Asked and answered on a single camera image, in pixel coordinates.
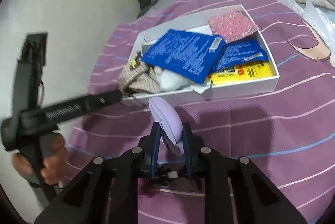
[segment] plaid fabric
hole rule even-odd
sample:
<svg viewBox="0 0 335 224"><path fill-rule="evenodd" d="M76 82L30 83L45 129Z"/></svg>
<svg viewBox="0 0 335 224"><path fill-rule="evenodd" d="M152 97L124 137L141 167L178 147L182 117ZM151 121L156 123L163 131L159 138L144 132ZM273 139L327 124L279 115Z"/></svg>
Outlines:
<svg viewBox="0 0 335 224"><path fill-rule="evenodd" d="M136 52L123 67L118 78L119 89L123 94L134 92L159 93L160 85L152 67L141 60L141 52Z"/></svg>

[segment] gray floor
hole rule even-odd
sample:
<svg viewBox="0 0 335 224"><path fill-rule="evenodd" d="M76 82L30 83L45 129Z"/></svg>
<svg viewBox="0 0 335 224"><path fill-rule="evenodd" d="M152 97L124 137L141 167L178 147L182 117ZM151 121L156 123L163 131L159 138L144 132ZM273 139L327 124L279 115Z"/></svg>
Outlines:
<svg viewBox="0 0 335 224"><path fill-rule="evenodd" d="M0 4L0 116L11 110L11 87L28 32L48 31L44 103L85 94L99 53L119 23L139 12L137 0L3 0ZM61 127L68 137L74 122ZM20 215L33 222L40 213L36 197L0 149L0 181Z"/></svg>

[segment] pink glittery item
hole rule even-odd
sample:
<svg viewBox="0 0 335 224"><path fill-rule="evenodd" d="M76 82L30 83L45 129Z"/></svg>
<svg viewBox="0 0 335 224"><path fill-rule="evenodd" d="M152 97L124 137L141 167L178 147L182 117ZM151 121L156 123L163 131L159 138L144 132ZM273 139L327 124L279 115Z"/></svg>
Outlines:
<svg viewBox="0 0 335 224"><path fill-rule="evenodd" d="M254 22L238 10L214 16L208 21L213 34L221 35L226 43L243 39L259 30Z"/></svg>

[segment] clear plastic bag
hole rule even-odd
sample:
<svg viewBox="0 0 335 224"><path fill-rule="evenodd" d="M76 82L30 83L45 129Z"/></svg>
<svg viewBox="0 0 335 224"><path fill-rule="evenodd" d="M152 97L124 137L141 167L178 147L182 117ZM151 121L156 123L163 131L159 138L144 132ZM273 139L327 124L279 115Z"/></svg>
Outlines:
<svg viewBox="0 0 335 224"><path fill-rule="evenodd" d="M294 0L277 1L292 9L316 30L330 49L332 53L330 63L335 67L335 24L328 19L323 11L319 8L315 8L311 1L306 2L305 10Z"/></svg>

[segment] hand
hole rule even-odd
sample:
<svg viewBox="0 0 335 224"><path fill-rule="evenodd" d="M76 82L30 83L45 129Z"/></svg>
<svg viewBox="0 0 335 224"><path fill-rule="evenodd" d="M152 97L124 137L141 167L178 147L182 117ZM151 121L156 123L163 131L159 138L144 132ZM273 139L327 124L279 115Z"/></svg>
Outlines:
<svg viewBox="0 0 335 224"><path fill-rule="evenodd" d="M51 157L45 158L43 161L45 168L41 170L41 175L47 184L57 184L63 177L67 158L67 150L64 145L63 136L58 135L52 143L52 147L56 153ZM22 177L33 173L31 164L19 153L12 155L12 165Z"/></svg>

